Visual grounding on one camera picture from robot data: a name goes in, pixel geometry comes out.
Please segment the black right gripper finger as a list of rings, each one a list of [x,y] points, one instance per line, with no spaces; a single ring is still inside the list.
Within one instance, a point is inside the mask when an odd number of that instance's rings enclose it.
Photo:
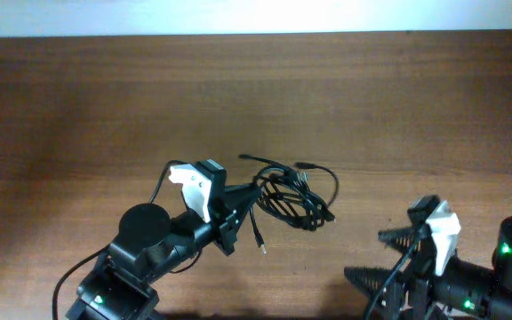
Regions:
[[[425,239],[424,227],[392,228],[378,232],[378,240],[403,256],[416,256]]]
[[[391,270],[385,268],[344,267],[344,276],[370,300],[379,293],[376,307],[381,307],[383,285],[390,277]]]

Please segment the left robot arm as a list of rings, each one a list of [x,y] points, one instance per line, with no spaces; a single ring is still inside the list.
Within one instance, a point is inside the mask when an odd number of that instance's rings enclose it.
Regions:
[[[210,222],[188,209],[171,218],[158,204],[137,204],[120,219],[118,234],[84,263],[96,259],[78,285],[68,319],[161,319],[152,283],[198,258],[215,244],[227,256],[237,232],[261,195],[254,184],[227,186],[209,201]]]

